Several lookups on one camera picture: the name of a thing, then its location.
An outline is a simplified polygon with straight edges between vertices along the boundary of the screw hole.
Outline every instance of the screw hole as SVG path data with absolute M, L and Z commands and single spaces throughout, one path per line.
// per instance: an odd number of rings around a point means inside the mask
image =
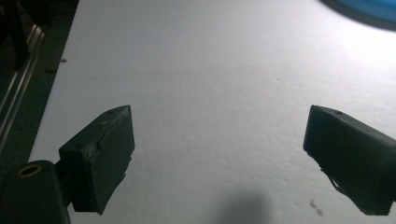
M 18 172 L 18 176 L 21 178 L 30 177 L 32 175 L 38 174 L 42 169 L 43 167 L 41 165 L 37 165 L 37 164 L 29 165 L 21 169 Z

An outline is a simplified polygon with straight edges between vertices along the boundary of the blue object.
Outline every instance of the blue object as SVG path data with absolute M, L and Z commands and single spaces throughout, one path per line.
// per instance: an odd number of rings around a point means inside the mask
M 396 22 L 396 0 L 336 0 L 368 16 Z

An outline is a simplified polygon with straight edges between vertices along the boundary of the white surface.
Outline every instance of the white surface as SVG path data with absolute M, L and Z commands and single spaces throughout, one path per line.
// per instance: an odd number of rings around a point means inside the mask
M 311 0 L 81 0 L 64 58 L 31 160 L 119 105 L 136 142 L 105 213 L 70 206 L 74 224 L 396 221 L 361 213 L 302 148 L 311 105 L 396 137 L 394 32 Z

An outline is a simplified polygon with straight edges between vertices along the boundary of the dark stain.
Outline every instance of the dark stain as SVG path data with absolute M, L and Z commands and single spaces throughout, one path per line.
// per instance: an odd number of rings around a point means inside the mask
M 314 200 L 311 199 L 309 205 L 317 211 L 318 216 L 323 217 L 323 211 L 317 207 Z

